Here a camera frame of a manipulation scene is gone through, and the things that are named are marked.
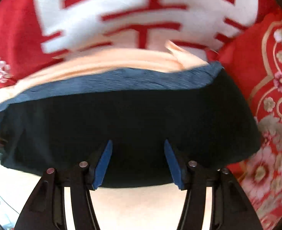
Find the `folded cloth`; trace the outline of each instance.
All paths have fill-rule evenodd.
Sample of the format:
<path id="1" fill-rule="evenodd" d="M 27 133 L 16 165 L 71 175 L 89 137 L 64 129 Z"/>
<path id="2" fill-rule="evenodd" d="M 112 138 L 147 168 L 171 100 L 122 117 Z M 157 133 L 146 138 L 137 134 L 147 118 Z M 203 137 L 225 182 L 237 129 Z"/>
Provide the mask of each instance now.
<path id="1" fill-rule="evenodd" d="M 124 68 L 106 73 L 79 76 L 32 87 L 0 104 L 0 111 L 9 104 L 42 98 L 121 90 L 180 90 L 210 84 L 221 71 L 219 62 L 212 62 L 182 72 L 162 73 L 152 70 Z"/>
<path id="2" fill-rule="evenodd" d="M 187 77 L 181 77 L 183 83 Z M 0 113 L 0 137 L 8 141 L 1 164 L 38 175 L 84 161 L 110 139 L 104 187 L 172 182 L 166 139 L 215 169 L 260 148 L 251 111 L 223 69 L 210 84 L 194 89 L 97 92 L 10 104 Z"/>

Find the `ornate pattern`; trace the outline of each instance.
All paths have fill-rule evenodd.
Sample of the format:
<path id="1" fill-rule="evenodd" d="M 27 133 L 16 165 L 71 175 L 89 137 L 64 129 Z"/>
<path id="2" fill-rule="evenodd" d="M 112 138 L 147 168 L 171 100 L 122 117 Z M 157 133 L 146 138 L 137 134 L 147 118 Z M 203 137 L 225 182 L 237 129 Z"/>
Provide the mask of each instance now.
<path id="1" fill-rule="evenodd" d="M 273 22 L 262 40 L 267 76 L 252 90 L 249 104 L 262 133 L 262 146 L 246 165 L 241 185 L 262 226 L 273 229 L 282 217 L 282 20 Z"/>
<path id="2" fill-rule="evenodd" d="M 10 65 L 0 60 L 0 83 L 6 83 L 12 76 L 10 75 Z"/>

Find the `red fabric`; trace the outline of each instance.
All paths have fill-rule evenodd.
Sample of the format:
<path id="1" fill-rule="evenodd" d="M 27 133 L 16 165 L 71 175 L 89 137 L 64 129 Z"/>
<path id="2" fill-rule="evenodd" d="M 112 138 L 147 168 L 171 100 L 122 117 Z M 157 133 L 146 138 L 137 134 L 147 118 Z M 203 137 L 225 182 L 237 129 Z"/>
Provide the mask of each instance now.
<path id="1" fill-rule="evenodd" d="M 268 14 L 218 54 L 208 51 L 208 58 L 222 63 L 258 122 L 260 151 L 229 168 L 264 229 L 272 229 L 282 217 L 282 12 Z"/>

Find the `metal screw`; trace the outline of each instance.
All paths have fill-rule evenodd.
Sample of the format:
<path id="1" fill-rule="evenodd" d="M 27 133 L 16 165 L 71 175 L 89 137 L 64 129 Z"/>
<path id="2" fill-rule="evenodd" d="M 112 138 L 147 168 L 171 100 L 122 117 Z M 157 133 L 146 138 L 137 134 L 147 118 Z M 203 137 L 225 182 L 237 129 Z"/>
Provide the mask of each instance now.
<path id="1" fill-rule="evenodd" d="M 86 166 L 88 166 L 88 163 L 86 161 L 79 163 L 79 167 L 81 167 L 81 168 L 85 168 Z"/>
<path id="2" fill-rule="evenodd" d="M 54 168 L 49 168 L 48 170 L 46 170 L 46 173 L 48 174 L 53 174 L 55 172 Z"/>
<path id="3" fill-rule="evenodd" d="M 189 164 L 190 167 L 196 167 L 197 166 L 196 161 L 189 161 L 188 164 Z"/>
<path id="4" fill-rule="evenodd" d="M 222 169 L 222 173 L 227 175 L 227 174 L 229 174 L 229 170 L 227 168 L 223 168 Z"/>

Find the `pink flower pattern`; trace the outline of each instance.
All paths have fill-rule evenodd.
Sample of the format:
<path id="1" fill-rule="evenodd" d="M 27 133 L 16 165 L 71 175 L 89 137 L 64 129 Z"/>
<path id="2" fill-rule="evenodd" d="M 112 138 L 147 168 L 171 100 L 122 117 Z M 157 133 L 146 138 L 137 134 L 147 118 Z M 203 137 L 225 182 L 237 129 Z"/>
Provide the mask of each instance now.
<path id="1" fill-rule="evenodd" d="M 270 145 L 270 142 L 271 142 L 272 139 L 273 139 L 273 136 L 270 134 L 270 132 L 269 132 L 269 131 L 266 131 L 266 132 L 262 133 L 262 137 L 263 137 L 263 139 L 262 139 L 262 145 L 261 145 L 261 147 L 264 148 L 264 147 L 266 147 L 266 146 L 269 146 L 269 145 Z"/>
<path id="2" fill-rule="evenodd" d="M 282 93 L 282 72 L 277 72 L 274 74 L 273 83 L 277 90 Z"/>
<path id="3" fill-rule="evenodd" d="M 247 175 L 241 186 L 251 200 L 260 200 L 270 191 L 274 164 L 275 154 L 271 152 L 270 146 L 261 148 L 247 162 Z"/>

